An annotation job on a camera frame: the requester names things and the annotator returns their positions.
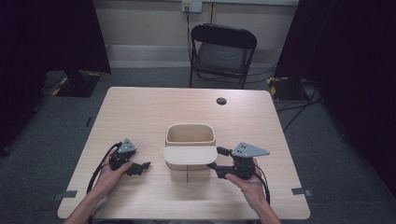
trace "chair backrest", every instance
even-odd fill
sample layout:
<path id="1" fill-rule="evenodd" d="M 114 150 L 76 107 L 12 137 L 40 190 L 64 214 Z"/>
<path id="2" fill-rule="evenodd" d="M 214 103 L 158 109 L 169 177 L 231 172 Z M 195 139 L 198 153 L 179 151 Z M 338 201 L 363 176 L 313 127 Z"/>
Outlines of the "chair backrest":
<path id="1" fill-rule="evenodd" d="M 256 36 L 251 32 L 211 23 L 203 23 L 192 28 L 191 40 L 240 49 L 254 50 L 257 46 Z"/>

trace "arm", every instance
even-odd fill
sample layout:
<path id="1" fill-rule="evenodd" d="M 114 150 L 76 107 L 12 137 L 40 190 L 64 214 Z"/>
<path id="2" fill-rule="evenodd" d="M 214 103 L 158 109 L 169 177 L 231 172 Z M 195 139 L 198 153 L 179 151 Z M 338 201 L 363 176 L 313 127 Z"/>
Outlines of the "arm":
<path id="1" fill-rule="evenodd" d="M 261 175 L 257 167 L 256 174 Z M 259 178 L 254 175 L 249 180 L 243 180 L 232 174 L 227 174 L 225 177 L 242 190 L 248 205 L 257 213 L 262 224 L 281 223 L 270 204 L 265 200 L 262 182 Z"/>
<path id="2" fill-rule="evenodd" d="M 64 221 L 68 223 L 86 223 L 95 206 L 106 197 L 106 195 L 116 186 L 118 180 L 131 166 L 132 162 L 125 162 L 118 170 L 111 170 L 108 161 L 113 155 L 113 149 L 105 159 L 104 166 L 99 174 L 93 189 L 85 196 L 72 214 Z"/>

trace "beige container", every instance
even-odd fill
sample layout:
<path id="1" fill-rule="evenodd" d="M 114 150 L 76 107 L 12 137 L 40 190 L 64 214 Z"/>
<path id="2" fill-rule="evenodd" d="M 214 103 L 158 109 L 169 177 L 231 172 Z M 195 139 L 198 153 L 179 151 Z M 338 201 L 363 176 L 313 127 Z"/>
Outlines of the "beige container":
<path id="1" fill-rule="evenodd" d="M 200 123 L 172 125 L 166 133 L 163 157 L 173 180 L 207 180 L 210 170 L 206 165 L 218 157 L 213 129 Z"/>

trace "gray carpet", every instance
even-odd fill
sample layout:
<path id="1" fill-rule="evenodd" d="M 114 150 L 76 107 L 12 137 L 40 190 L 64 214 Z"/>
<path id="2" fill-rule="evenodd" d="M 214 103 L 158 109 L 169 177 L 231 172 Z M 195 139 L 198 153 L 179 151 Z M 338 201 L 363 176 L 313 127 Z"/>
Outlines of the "gray carpet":
<path id="1" fill-rule="evenodd" d="M 252 68 L 260 73 L 270 68 Z M 50 85 L 62 72 L 48 74 Z M 271 73 L 250 76 L 246 89 L 268 90 Z M 194 88 L 238 89 L 231 79 L 217 81 L 195 77 Z M 91 98 L 54 97 L 54 88 L 11 145 L 11 154 L 0 158 L 0 223 L 61 223 L 60 201 L 55 193 L 66 190 L 92 124 L 112 86 L 187 88 L 189 68 L 113 69 L 100 78 Z M 312 85 L 306 91 L 313 92 Z M 277 109 L 303 105 L 275 102 Z M 286 127 L 299 108 L 278 113 Z M 396 202 L 366 159 L 342 136 L 337 120 L 319 101 L 306 108 L 285 131 L 307 198 L 308 220 L 284 223 L 396 223 Z"/>

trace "black chair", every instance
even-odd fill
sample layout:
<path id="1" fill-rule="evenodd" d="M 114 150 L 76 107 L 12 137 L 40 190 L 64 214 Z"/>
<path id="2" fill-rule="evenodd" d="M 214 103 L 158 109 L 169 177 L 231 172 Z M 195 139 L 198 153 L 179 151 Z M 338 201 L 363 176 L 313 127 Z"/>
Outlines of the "black chair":
<path id="1" fill-rule="evenodd" d="M 239 79 L 244 89 L 257 39 L 251 32 L 204 23 L 191 30 L 190 87 L 194 72 Z"/>

